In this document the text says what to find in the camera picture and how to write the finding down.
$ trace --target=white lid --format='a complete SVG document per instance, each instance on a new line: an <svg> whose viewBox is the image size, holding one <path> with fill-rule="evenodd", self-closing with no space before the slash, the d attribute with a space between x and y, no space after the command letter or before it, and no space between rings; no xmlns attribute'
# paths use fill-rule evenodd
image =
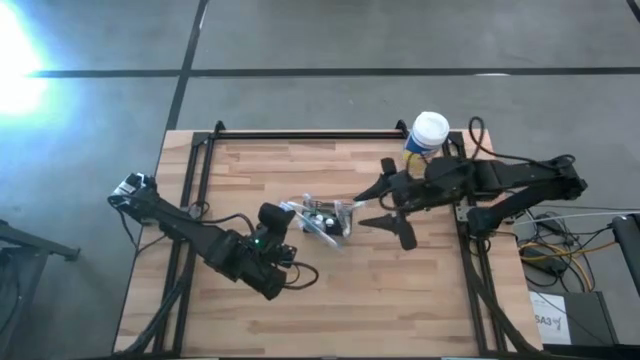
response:
<svg viewBox="0 0 640 360"><path fill-rule="evenodd" d="M413 123L411 135L425 145L442 145L449 135L449 122L436 112L423 111Z"/></svg>

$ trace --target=cable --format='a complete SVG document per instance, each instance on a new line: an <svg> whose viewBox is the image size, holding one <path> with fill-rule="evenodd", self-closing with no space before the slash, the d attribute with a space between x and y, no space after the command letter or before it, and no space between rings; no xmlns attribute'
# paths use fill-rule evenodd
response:
<svg viewBox="0 0 640 360"><path fill-rule="evenodd" d="M562 277L559 277L559 279L560 279L560 285L562 285L562 288L564 289L564 291L570 293L571 291L569 291L569 289L567 288L567 285L564 283L564 279ZM584 285L582 284L582 282L580 282L580 285L582 286L582 292L584 292Z"/></svg>
<svg viewBox="0 0 640 360"><path fill-rule="evenodd" d="M559 276L556 276L556 277L554 277L554 280L553 280L552 283L550 283L550 284L540 284L540 283L537 283L537 282L531 280L529 277L527 277L527 275L525 275L524 278L527 279L528 282L532 283L533 285L535 285L537 287L551 287L551 286L557 284L558 280L560 279Z"/></svg>
<svg viewBox="0 0 640 360"><path fill-rule="evenodd" d="M591 277L593 278L593 286L590 291L590 292L593 292L593 290L595 290L596 288L596 274L593 272L593 269L591 268L591 263L589 262L589 258L587 257L587 254L582 254L582 257L584 258L584 262L585 264L587 264L587 269L589 269L589 273L591 273Z"/></svg>
<svg viewBox="0 0 640 360"><path fill-rule="evenodd" d="M407 171L407 173L410 173L409 168L411 167L411 158L414 157L415 155L420 155L425 165L429 164L429 162L427 161L427 158L423 154L409 153L409 156L407 157L407 162L405 163L405 166L404 166L404 169Z"/></svg>
<svg viewBox="0 0 640 360"><path fill-rule="evenodd" d="M198 215L198 217L196 218L196 219L199 220L199 219L202 219L202 217L209 211L209 209L211 209L211 205L209 205L209 203L206 202L206 201L202 201L202 202L201 201L196 201L196 202L194 202L193 204L191 204L189 206L189 209L187 209L187 212L191 213L191 208L196 206L198 203L202 203L202 208L203 208L203 210L201 211L200 215ZM168 236L167 234L164 234L164 235L160 236L159 238L153 240L152 242L150 242L150 243L144 245L143 247L139 248L137 253L136 253L136 256L140 255L141 252L143 252L147 248L157 244L158 242L160 242L162 239L166 238L167 236Z"/></svg>
<svg viewBox="0 0 640 360"><path fill-rule="evenodd" d="M475 135L473 134L473 123L476 121L480 123L480 139L478 139L477 141L475 140ZM468 128L471 139L476 144L476 149L473 151L473 155L471 155L471 160L475 160L478 156L478 153L480 152L480 149L482 149L480 144L482 144L482 141L484 140L484 133L487 131L487 128L485 127L484 120L482 120L482 118L478 116L474 116L469 120Z"/></svg>
<svg viewBox="0 0 640 360"><path fill-rule="evenodd" d="M134 248L137 248L138 245L136 244L135 240L133 240L133 235L131 235L131 230L129 230L129 225L127 225L127 220L124 218L124 213L122 212L122 210L118 208L115 208L115 209L116 211L118 211L118 215L120 215L120 221L122 221L122 227L124 228L124 231L127 232L131 245L133 245Z"/></svg>
<svg viewBox="0 0 640 360"><path fill-rule="evenodd" d="M564 253L565 251L560 249L559 247L555 246L555 245L551 245L551 244L537 244L537 243L529 243L529 244L525 244L522 245L520 247L520 249L524 249L524 248L528 248L528 247L535 247L535 246L542 246L542 247L546 247L548 249L551 249L552 251L555 252L555 254L559 254L559 253ZM572 253L569 253L569 262L566 263L567 267L565 268L565 271L571 270L576 277L578 278L578 280L580 281L580 285L582 288L582 292L585 292L585 289L588 290L589 292L592 291L593 287L591 286L591 280L589 279L589 277L587 276L586 272L584 271L584 268L582 267L582 265L580 265L579 262L577 262L575 259L573 259L571 257ZM528 258L525 257L520 257L521 259L525 260L525 261L529 261ZM582 274L582 278L580 278L580 275L578 275L578 273L571 267L571 264L575 264L576 267L578 268L578 271L580 271L580 273Z"/></svg>
<svg viewBox="0 0 640 360"><path fill-rule="evenodd" d="M560 214L553 212L553 211L547 211L546 213L544 213L545 215L552 217L552 216L561 216ZM560 226L562 227L562 232L559 234L560 236L562 236L562 238L564 239L564 243L571 245L571 244L575 244L576 242L578 242L580 240L580 237L572 234L569 231L569 227L567 226L567 222L565 221L565 219L560 219L558 221L560 223Z"/></svg>
<svg viewBox="0 0 640 360"><path fill-rule="evenodd" d="M562 166L551 166L551 165L547 165L547 164L544 164L544 163L541 163L539 161L536 161L536 160L533 160L533 159L530 159L530 158L526 158L526 157L498 154L498 153L493 152L493 151L485 148L484 146L482 146L481 141L476 139L475 134L473 133L473 131L471 131L472 128L473 128L473 123L475 123L475 122L479 122L480 123L480 129L481 129L481 133L480 134L481 135L483 133L482 129L485 128L484 120L482 118L480 118L478 116L472 117L469 120L469 136L471 137L471 141L473 141L473 143L476 144L476 146L477 146L476 149L480 149L480 150L484 151L485 153L487 153L489 155L493 155L495 157L503 158L503 159L524 161L524 162L527 162L529 164L533 164L533 165L536 165L536 166L539 166L539 167L542 167L542 168L545 168L545 169L549 169L549 170L558 170L558 169L570 166L571 164L573 164L576 161L575 156L570 155L570 154L564 154L564 155L560 155L560 156L555 157L552 161L558 161L561 158L567 158L569 160L569 162L567 164L562 165Z"/></svg>
<svg viewBox="0 0 640 360"><path fill-rule="evenodd" d="M309 282L307 282L305 284L302 284L302 285L285 284L283 286L284 289L288 289L288 290L303 290L303 289L306 289L309 286L315 284L318 281L318 278L320 277L320 273L313 266L311 266L309 264L305 264L303 262L299 262L299 261L293 261L293 262L291 262L291 264L294 265L294 266L299 266L299 267L303 267L305 269L311 270L314 273L315 277L311 281L309 281Z"/></svg>
<svg viewBox="0 0 640 360"><path fill-rule="evenodd" d="M9 316L6 318L6 320L2 323L2 326L0 326L0 335L2 335L2 333L4 333L4 331L7 329L7 327L9 326L9 323L11 323L11 319L13 319L13 315L15 315L16 310L18 309L18 304L20 303L20 276L18 275L18 271L15 268L14 265L14 261L13 259L10 260L10 264L13 267L13 276L14 276L14 281L15 281L15 288L16 288L16 298L13 302L13 307L11 308L11 311L9 312Z"/></svg>
<svg viewBox="0 0 640 360"><path fill-rule="evenodd" d="M211 225L220 224L235 218L241 218L242 220L244 220L244 222L247 223L247 226L249 227L249 231L251 232L251 236L253 236L256 233L256 229L253 227L251 220L245 214L242 214L242 213L229 215L221 219L202 221L202 224L211 224Z"/></svg>
<svg viewBox="0 0 640 360"><path fill-rule="evenodd" d="M159 238L157 238L157 239L153 240L152 242L150 242L150 243L148 243L148 244L144 245L143 247L141 247L140 249L138 249L137 255L140 255L140 253L141 253L141 252L143 252L143 251L145 251L146 249L148 249L149 247L151 247L151 246L153 246L153 245L157 244L160 240L162 240L162 239L164 239L164 238L166 238L166 237L167 237L167 235L166 235L166 234L165 234L165 235L162 235L162 236L160 236Z"/></svg>
<svg viewBox="0 0 640 360"><path fill-rule="evenodd" d="M291 284L295 284L296 281L298 281L298 279L300 279L300 266L294 264L293 265L296 270L298 271L298 273L296 274L296 278L291 280L291 281L287 281L286 283L284 283L285 285L291 285Z"/></svg>
<svg viewBox="0 0 640 360"><path fill-rule="evenodd" d="M564 252L564 253L558 253L558 254L551 254L551 255L543 255L543 256L533 256L533 257L521 257L522 260L526 260L526 261L540 261L540 260L544 260L550 257L558 257L558 256L567 256L567 255L574 255L574 254L586 254L586 253L590 253L590 252L595 252L595 251L599 251L602 250L604 248L608 248L609 246L615 245L616 242L612 241L610 243L604 244L602 246L598 246L595 247L593 249L589 249L589 250L577 250L577 251L573 251L573 252Z"/></svg>
<svg viewBox="0 0 640 360"><path fill-rule="evenodd" d="M593 236L591 236L591 237L589 238L589 240L587 240L587 241L582 245L582 247L584 248L584 247L586 247L587 245L589 245L589 243L590 243L590 242L592 242L592 241L593 241L593 239L595 239L595 238L596 238L596 237L598 237L598 235L600 235L603 231L608 230L608 229L611 229L611 226L607 226L607 227L606 227L606 228L604 228L604 229L600 229L599 231L596 231L596 232L593 234Z"/></svg>
<svg viewBox="0 0 640 360"><path fill-rule="evenodd" d="M531 210L529 209L525 209L525 214L527 214L527 216L529 217L529 219L531 219L532 221L535 220L535 217L533 217L533 214L531 213ZM538 227L538 223L531 223L531 225L533 226L533 232L534 235L533 237L536 238L538 236L540 236L540 228Z"/></svg>
<svg viewBox="0 0 640 360"><path fill-rule="evenodd" d="M601 207L601 206L580 206L580 205L546 205L538 204L532 207L550 207L558 209L584 209L584 210L610 210L610 211L640 211L639 208L614 208L614 207Z"/></svg>
<svg viewBox="0 0 640 360"><path fill-rule="evenodd" d="M484 241L482 242L482 245L484 246L484 252L486 254L488 254L489 250L491 250L491 240L489 240L488 238L484 239ZM478 254L476 254L473 251L471 251L471 247L469 247L469 252L472 255L479 256Z"/></svg>
<svg viewBox="0 0 640 360"><path fill-rule="evenodd" d="M630 212L601 212L601 213L563 215L563 216L556 216L556 217L545 218L545 219L536 219L534 221L522 221L522 222L513 224L513 226L519 226L519 225L537 223L537 222L543 222L543 221L549 221L549 220L570 219L570 218L585 217L585 216L609 216L609 215L632 215L632 214L640 214L640 211L631 212L631 213Z"/></svg>
<svg viewBox="0 0 640 360"><path fill-rule="evenodd" d="M242 213L233 214L233 215L230 215L230 216L224 217L224 218L222 218L222 219L215 219L215 220L201 220L202 216L204 216L204 214L205 214L207 211L209 211L209 209L211 208L211 206L209 205L209 203L208 203L208 202L206 202L206 201L203 201L202 203L203 203L203 209L204 209L204 207L205 207L205 206L206 206L207 208L206 208L206 209L204 209L204 210L200 213L200 215L199 215L197 218L195 218L195 219L194 219L194 218L192 218L192 217L190 217L190 216L177 215L177 214L171 213L171 212L169 212L169 211L166 211L166 210L164 210L164 209L160 209L160 208L156 207L156 205L155 205L154 203L152 203L151 201L148 201L148 200L146 200L146 199L139 199L139 198L133 197L133 196L131 196L131 195L111 195L111 196L109 196L109 197L107 198L107 199L108 199L108 201L109 201L109 204L111 204L111 206L112 206L114 209L116 209L116 211L117 211L117 212L118 212L118 214L120 215L120 219L122 220L122 226L124 227L125 231L127 232L127 235L129 236L129 240L131 241L131 244L133 244L133 247L134 247L134 248L137 248L137 247L138 247L138 245L136 245L135 241L133 240L133 235L131 235L131 231L129 230L129 227L127 226L127 223L126 223L125 218L124 218L124 213L122 212L122 210L120 210L119 208L117 208L117 207L116 207L116 202L118 201L118 200L116 200L116 199L124 199L124 198L126 198L126 199L130 199L130 200L139 201L139 202L142 202L142 203L146 203L147 205L152 206L152 207L154 208L154 210L156 210L156 211L159 211L159 212L161 212L161 213L167 214L167 215L172 216L172 217L177 218L177 219L181 219L181 220L184 220L184 221L189 221L189 222L193 222L193 223L197 223L197 224L201 224L201 225L207 225L207 224L209 224L209 225L220 224L220 223L223 223L223 222L229 221L229 220L234 219L234 218L241 218L241 219L243 219L243 220L247 223L247 226L249 227L249 231L251 232L251 236L255 235L255 232L256 232L256 230L255 230L255 228L254 228L253 223L251 222L251 220L250 220L246 215L244 215L244 214L242 214ZM199 203L199 202L195 202L195 203L191 204L191 205L189 206L189 209L190 209L192 206L194 206L194 205L196 205L196 204L198 204L198 203Z"/></svg>

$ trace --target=clear plastic object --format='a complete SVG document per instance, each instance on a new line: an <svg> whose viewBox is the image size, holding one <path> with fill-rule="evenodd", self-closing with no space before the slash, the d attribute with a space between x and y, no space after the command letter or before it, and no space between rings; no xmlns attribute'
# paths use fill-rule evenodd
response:
<svg viewBox="0 0 640 360"><path fill-rule="evenodd" d="M296 219L301 230L315 234L333 248L341 248L343 240L336 240L328 233L333 232L334 236L339 236L343 239L348 238L351 235L353 212L358 207L363 206L365 202L359 201L354 204L345 204L340 200L331 202L316 201L309 194L303 194L302 197L302 204L287 201L281 202L280 207L284 210L294 210L296 212Z"/></svg>

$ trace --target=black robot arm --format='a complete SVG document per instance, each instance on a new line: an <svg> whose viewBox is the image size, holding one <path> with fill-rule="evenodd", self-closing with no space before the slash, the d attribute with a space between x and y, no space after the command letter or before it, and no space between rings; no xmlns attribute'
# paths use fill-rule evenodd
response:
<svg viewBox="0 0 640 360"><path fill-rule="evenodd" d="M283 243L295 212L272 204L260 207L257 230L243 236L190 217L162 199L155 179L142 174L129 175L109 203L140 224L158 223L174 241L189 241L205 264L229 280L243 280L269 300L286 282L286 273L278 266L291 267L296 256L296 248Z"/></svg>
<svg viewBox="0 0 640 360"><path fill-rule="evenodd" d="M457 203L471 191L478 201L496 199L505 190L523 190L491 207L468 209L464 216L473 237L485 237L507 217L545 200L574 200L587 188L573 167L572 156L549 161L505 164L499 160L470 160L458 157L434 158L423 179L414 179L406 170L397 171L393 159L382 159L383 173L356 201L379 199L395 216L366 219L361 225L392 231L400 236L403 249L416 247L407 215L420 210ZM385 203L391 194L393 206Z"/></svg>

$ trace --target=wooden table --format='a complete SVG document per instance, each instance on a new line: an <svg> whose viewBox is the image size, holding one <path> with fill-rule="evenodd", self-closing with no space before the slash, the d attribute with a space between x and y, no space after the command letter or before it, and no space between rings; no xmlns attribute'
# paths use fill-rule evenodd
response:
<svg viewBox="0 0 640 360"><path fill-rule="evenodd" d="M170 131L162 148L158 190L175 205L192 134ZM471 144L469 138L465 143ZM207 194L211 210L205 218L243 212L257 223L263 202L301 202L303 193L349 200L377 179L381 158L394 157L402 164L402 145L401 140L216 140ZM488 136L485 146L491 146ZM201 156L196 169L202 161ZM383 214L371 201L355 219ZM320 279L303 291L283 290L272 301L241 281L227 280L199 258L183 356L475 355L452 209L414 213L409 220L418 239L414 250L403 251L389 232L355 224L342 253L292 222L286 242L298 248L296 260L320 271ZM224 226L247 233L241 221ZM159 235L157 229L145 229L142 244ZM166 240L137 258L115 350L133 342L157 310L170 247ZM489 258L501 307L528 341L541 348L513 238L494 237ZM301 281L310 278L303 270ZM176 309L167 339L173 336ZM491 342L486 311L484 318Z"/></svg>

